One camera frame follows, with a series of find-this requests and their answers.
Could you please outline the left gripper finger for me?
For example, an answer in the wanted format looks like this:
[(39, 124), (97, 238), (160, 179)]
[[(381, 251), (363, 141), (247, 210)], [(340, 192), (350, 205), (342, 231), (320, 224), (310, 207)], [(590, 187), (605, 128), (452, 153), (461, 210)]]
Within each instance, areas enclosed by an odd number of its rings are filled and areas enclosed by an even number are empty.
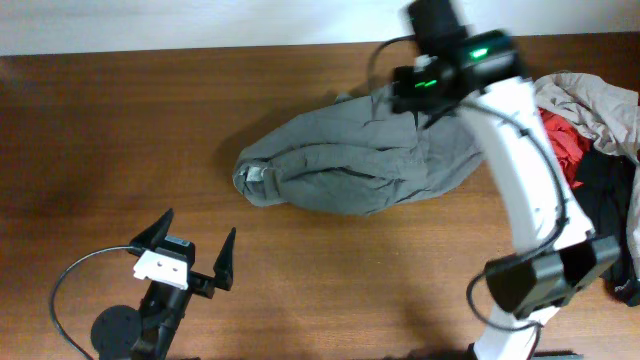
[(233, 253), (235, 246), (236, 228), (229, 232), (214, 263), (215, 287), (224, 291), (230, 291), (234, 280)]
[(174, 210), (170, 208), (156, 222), (135, 236), (130, 245), (145, 250), (155, 249), (167, 236), (173, 218)]

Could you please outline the grey cargo shorts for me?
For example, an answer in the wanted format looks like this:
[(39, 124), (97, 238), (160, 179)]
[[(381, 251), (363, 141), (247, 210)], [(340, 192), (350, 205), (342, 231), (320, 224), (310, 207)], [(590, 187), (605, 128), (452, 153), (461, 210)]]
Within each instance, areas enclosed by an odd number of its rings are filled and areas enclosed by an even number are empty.
[(258, 207), (369, 215), (442, 196), (482, 163), (458, 117), (395, 114), (390, 97), (382, 87), (296, 116), (241, 151), (235, 188)]

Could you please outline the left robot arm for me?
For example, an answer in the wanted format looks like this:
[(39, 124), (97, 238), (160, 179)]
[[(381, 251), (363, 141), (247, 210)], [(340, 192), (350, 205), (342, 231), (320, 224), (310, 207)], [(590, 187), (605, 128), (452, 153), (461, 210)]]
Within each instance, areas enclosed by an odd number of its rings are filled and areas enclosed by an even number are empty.
[(213, 265), (213, 276), (192, 269), (194, 243), (171, 236), (174, 211), (134, 237), (129, 252), (137, 257), (133, 275), (148, 280), (140, 305), (116, 305), (104, 310), (91, 328), (91, 343), (101, 359), (164, 359), (193, 296), (211, 299), (216, 290), (233, 285), (232, 229)]

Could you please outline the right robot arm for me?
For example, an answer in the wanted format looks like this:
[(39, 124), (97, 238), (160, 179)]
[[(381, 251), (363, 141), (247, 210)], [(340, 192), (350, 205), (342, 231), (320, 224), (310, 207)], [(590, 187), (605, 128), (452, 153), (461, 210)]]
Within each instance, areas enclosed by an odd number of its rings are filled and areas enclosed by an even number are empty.
[(507, 209), (514, 253), (476, 276), (494, 300), (469, 359), (533, 359), (546, 323), (620, 255), (600, 236), (566, 181), (511, 37), (470, 34), (448, 0), (410, 3), (412, 41), (426, 66), (393, 75), (396, 112), (454, 111), (474, 135)]

